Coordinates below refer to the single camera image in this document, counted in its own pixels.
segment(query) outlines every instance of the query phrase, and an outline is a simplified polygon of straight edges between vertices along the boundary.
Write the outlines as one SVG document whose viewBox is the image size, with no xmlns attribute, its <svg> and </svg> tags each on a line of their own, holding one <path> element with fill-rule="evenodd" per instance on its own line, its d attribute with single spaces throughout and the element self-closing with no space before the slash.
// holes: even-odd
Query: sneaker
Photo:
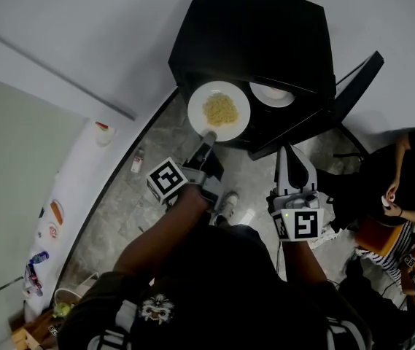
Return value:
<svg viewBox="0 0 415 350">
<path fill-rule="evenodd" d="M 217 218 L 215 224 L 218 225 L 217 219 L 220 218 L 222 221 L 226 220 L 227 222 L 231 219 L 235 213 L 236 205 L 238 205 L 239 195 L 238 193 L 231 191 L 227 193 L 222 202 L 220 202 L 219 209 L 217 212 Z"/>
</svg>

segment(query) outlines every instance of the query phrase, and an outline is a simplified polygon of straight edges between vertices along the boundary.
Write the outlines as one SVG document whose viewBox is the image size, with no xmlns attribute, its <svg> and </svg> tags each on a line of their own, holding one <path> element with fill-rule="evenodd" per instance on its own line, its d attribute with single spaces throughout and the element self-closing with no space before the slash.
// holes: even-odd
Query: orange chair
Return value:
<svg viewBox="0 0 415 350">
<path fill-rule="evenodd" d="M 400 237 L 402 229 L 402 226 L 386 227 L 372 218 L 366 218 L 360 223 L 354 240 L 361 249 L 385 257 Z M 415 258 L 415 247 L 411 255 Z"/>
<path fill-rule="evenodd" d="M 385 257 L 401 232 L 402 227 L 386 227 L 368 217 L 360 223 L 354 239 L 361 248 Z"/>
</svg>

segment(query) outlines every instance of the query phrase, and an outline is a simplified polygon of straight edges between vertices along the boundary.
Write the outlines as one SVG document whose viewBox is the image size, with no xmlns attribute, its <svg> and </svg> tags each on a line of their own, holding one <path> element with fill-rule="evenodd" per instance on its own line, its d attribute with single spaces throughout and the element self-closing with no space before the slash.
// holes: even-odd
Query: noodles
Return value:
<svg viewBox="0 0 415 350">
<path fill-rule="evenodd" d="M 231 124 L 238 120 L 238 111 L 233 100 L 221 92 L 214 93 L 202 106 L 207 123 L 215 127 Z"/>
</svg>

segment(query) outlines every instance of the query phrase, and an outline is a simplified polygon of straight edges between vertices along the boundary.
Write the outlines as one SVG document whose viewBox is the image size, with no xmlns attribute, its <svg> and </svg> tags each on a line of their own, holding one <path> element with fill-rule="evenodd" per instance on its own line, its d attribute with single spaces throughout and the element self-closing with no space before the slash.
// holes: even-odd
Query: graphic print on shirt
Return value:
<svg viewBox="0 0 415 350">
<path fill-rule="evenodd" d="M 143 317 L 145 321 L 149 319 L 158 321 L 158 324 L 161 325 L 170 322 L 173 316 L 173 308 L 174 304 L 165 295 L 159 294 L 142 303 L 139 316 Z"/>
</svg>

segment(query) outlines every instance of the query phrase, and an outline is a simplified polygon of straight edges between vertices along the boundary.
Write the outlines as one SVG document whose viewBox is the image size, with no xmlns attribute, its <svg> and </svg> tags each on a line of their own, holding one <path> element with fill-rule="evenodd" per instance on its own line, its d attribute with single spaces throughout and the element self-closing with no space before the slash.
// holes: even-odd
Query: black and white marker cube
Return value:
<svg viewBox="0 0 415 350">
<path fill-rule="evenodd" d="M 185 175 L 170 157 L 149 172 L 146 179 L 147 186 L 160 204 L 173 198 L 187 183 Z"/>
<path fill-rule="evenodd" d="M 408 254 L 405 259 L 403 260 L 403 262 L 405 262 L 405 264 L 409 267 L 412 268 L 415 264 L 415 258 L 411 255 Z"/>
<path fill-rule="evenodd" d="M 280 241 L 311 241 L 321 236 L 324 209 L 282 209 L 272 219 Z"/>
</svg>

